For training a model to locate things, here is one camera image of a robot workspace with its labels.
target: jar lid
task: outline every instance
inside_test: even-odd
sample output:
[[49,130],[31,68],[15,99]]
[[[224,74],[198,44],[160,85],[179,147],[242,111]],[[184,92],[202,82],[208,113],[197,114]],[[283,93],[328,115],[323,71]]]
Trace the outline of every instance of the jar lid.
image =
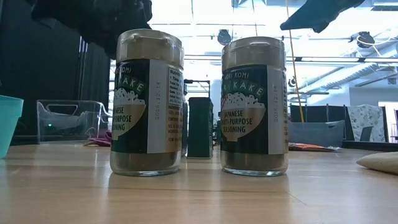
[[283,41],[272,37],[247,37],[232,41],[223,48],[223,71],[243,65],[271,65],[285,69]]
[[181,40],[165,32],[150,29],[125,31],[119,36],[116,63],[131,59],[157,59],[183,67]]

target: wooden table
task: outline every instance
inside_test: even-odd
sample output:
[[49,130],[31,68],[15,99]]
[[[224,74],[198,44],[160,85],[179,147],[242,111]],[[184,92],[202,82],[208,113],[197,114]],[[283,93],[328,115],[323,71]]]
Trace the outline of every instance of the wooden table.
[[212,160],[178,174],[112,174],[109,149],[11,147],[0,160],[0,223],[396,223],[398,177],[356,160],[370,151],[291,152],[287,175],[245,177]]

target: white wall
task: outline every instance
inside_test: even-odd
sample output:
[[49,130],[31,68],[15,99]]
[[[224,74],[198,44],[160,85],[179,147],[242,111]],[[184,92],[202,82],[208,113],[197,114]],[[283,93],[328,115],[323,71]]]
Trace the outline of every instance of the white wall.
[[349,106],[349,86],[343,85],[339,90],[329,90],[329,95],[312,95],[307,100],[309,106]]
[[398,88],[351,87],[349,98],[351,106],[363,104],[379,106],[379,101],[398,101]]

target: green container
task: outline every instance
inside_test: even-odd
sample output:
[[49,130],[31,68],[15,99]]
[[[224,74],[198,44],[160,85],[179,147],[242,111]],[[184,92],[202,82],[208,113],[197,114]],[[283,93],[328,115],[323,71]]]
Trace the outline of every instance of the green container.
[[213,157],[213,104],[208,97],[189,98],[188,157]]

